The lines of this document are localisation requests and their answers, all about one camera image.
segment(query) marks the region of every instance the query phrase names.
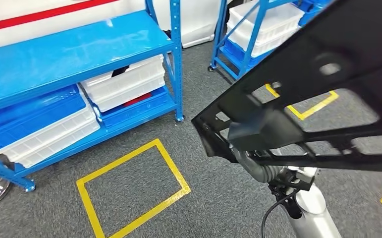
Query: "plastic crate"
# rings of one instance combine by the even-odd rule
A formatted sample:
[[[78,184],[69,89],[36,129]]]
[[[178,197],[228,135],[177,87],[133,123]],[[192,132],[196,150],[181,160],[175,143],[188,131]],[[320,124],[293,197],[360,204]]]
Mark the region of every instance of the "plastic crate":
[[[28,168],[72,145],[100,128],[96,115],[87,106],[51,125],[38,130],[4,148],[0,153],[11,162]]]
[[[234,28],[236,24],[249,12],[249,10],[256,4],[257,1],[251,1],[230,9],[230,19],[227,23],[230,32],[231,28]],[[258,9],[254,10],[229,36],[229,39],[240,38],[244,36],[245,41],[238,44],[243,50],[248,49],[249,39],[252,35],[252,31],[255,25],[255,19],[258,14]],[[262,44],[273,40],[286,32],[293,31],[297,26],[300,18],[304,12],[294,6],[292,3],[283,4],[267,10],[265,17],[262,21],[259,29],[256,44]],[[262,53],[254,50],[252,51],[253,57],[259,56]]]
[[[144,74],[148,74],[148,77],[140,77],[140,80],[135,81],[133,85],[123,88],[114,94],[108,95],[107,97],[92,101],[99,108],[100,112],[106,112],[165,85],[163,67],[159,72],[153,71],[153,73],[150,73],[149,71],[145,71]]]
[[[128,107],[121,105],[107,112],[101,113],[100,118],[103,124],[109,128],[116,124],[123,123],[126,120],[142,115],[150,109],[166,103],[169,98],[169,92],[166,86],[158,88],[151,92],[152,96],[141,102]]]
[[[227,24],[227,30],[230,30],[231,26],[229,23]],[[275,49],[279,45],[281,45],[284,41],[286,41],[290,36],[292,36],[297,30],[299,26],[296,23],[296,26],[288,31],[283,32],[281,35],[274,37],[269,41],[256,41],[254,44],[254,48],[251,53],[251,57],[256,58],[272,49]],[[244,49],[242,45],[248,45],[250,40],[250,35],[241,35],[239,32],[234,32],[234,34],[230,35],[228,40],[236,43],[240,46],[240,48]]]
[[[112,72],[113,71],[81,82],[81,86],[85,89],[87,95],[93,102],[104,101],[104,99],[108,97],[122,93],[126,88],[145,81],[154,74],[164,73],[163,55],[133,63],[124,73],[115,77],[112,77]]]
[[[251,69],[255,67],[259,62],[261,62],[263,59],[265,59],[267,56],[269,56],[274,49],[267,51],[263,53],[260,56],[257,57],[250,57],[248,62],[248,69]],[[242,47],[240,47],[238,44],[230,41],[229,39],[226,39],[224,42],[224,51],[223,53],[226,55],[228,59],[234,59],[234,63],[238,65],[243,64],[243,58],[245,57],[245,51],[243,51]]]
[[[0,149],[85,107],[72,85],[0,109]]]

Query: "blue metal shelving unit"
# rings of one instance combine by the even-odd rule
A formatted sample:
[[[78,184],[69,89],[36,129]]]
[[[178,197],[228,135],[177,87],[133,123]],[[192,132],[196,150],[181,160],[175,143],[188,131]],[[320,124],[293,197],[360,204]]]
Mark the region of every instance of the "blue metal shelving unit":
[[[170,12],[171,39],[157,24],[152,0],[146,0],[144,11],[1,47],[0,109],[159,54],[164,54],[173,94],[163,105],[123,123],[110,128],[101,124],[98,131],[28,169],[16,164],[11,170],[0,161],[0,177],[32,191],[35,184],[25,177],[35,171],[168,112],[175,110],[176,120],[183,121],[180,0],[170,0]],[[172,65],[167,52],[172,52]]]
[[[211,63],[209,66],[209,71],[213,71],[217,68],[217,64],[219,64],[224,70],[226,70],[235,80],[241,78],[246,72],[250,70],[248,63],[251,58],[251,53],[255,45],[255,41],[258,34],[253,34],[253,32],[259,32],[259,28],[261,27],[262,20],[264,19],[265,13],[268,9],[292,2],[294,0],[259,0],[250,10],[249,12],[240,20],[236,26],[224,37],[222,37],[222,33],[224,30],[226,11],[227,11],[227,2],[226,0],[221,0],[220,13],[218,17],[217,27],[216,27],[216,36],[214,38],[214,47],[213,47],[213,55],[211,58]],[[240,62],[231,54],[228,54],[223,50],[224,41],[236,30],[236,28],[253,12],[257,7],[259,7],[258,14],[255,20],[254,29],[252,31],[251,39],[249,40],[248,49],[245,52],[245,56],[243,61]],[[238,72],[235,73],[233,70],[228,67],[219,57],[220,53],[222,53],[232,64],[234,64]]]

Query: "black cable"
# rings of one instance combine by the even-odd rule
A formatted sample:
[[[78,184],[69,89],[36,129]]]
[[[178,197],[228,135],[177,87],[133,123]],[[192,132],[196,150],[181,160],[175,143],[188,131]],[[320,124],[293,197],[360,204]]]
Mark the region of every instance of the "black cable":
[[[267,221],[267,217],[268,215],[271,213],[272,210],[274,210],[274,208],[280,204],[282,204],[285,200],[291,198],[292,196],[296,195],[296,193],[298,193],[300,191],[300,189],[296,189],[294,190],[291,194],[285,196],[283,199],[279,200],[278,202],[276,202],[273,206],[271,206],[267,212],[265,213],[264,215],[264,218],[262,218],[262,224],[261,224],[261,238],[265,238],[265,222]]]

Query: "red stripe on wall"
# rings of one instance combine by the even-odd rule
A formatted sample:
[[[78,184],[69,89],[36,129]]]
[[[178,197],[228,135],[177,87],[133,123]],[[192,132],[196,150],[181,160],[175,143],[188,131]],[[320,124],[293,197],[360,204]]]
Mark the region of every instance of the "red stripe on wall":
[[[18,17],[14,17],[10,19],[5,19],[0,21],[0,29],[5,27],[20,25],[23,23],[31,22],[31,21],[37,21],[37,20],[48,18],[48,17],[58,16],[58,15],[70,13],[73,11],[83,10],[89,7],[102,5],[102,4],[113,2],[113,1],[117,1],[117,0],[88,0],[84,2],[71,4],[68,6],[62,6],[62,7],[46,10],[46,11],[40,11],[40,12],[36,12],[36,13],[24,15],[24,16],[18,16]]]

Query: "blue plastic storage bin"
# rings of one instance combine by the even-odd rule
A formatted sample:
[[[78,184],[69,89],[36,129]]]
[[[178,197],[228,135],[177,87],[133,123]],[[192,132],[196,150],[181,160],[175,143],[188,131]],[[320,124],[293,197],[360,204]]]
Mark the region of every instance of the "blue plastic storage bin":
[[[123,123],[131,118],[140,116],[150,109],[162,106],[169,99],[170,95],[166,86],[158,88],[151,92],[152,96],[141,102],[125,107],[120,105],[109,111],[101,113],[102,123],[107,127]]]
[[[249,59],[248,63],[248,69],[255,67],[259,62],[261,62],[263,59],[265,59],[267,56],[271,54],[274,50],[270,50],[268,52],[263,53],[262,55],[258,57],[251,57]],[[245,51],[243,50],[242,47],[240,47],[238,44],[230,41],[229,39],[226,39],[224,41],[224,51],[223,53],[227,56],[228,59],[232,59],[233,64],[243,64],[243,58],[245,57]]]
[[[319,14],[329,2],[329,0],[302,0],[300,3],[299,1],[294,1],[293,4],[305,12],[299,21],[299,26],[304,26],[308,23],[308,21]]]
[[[85,107],[71,85],[0,109],[0,149]]]

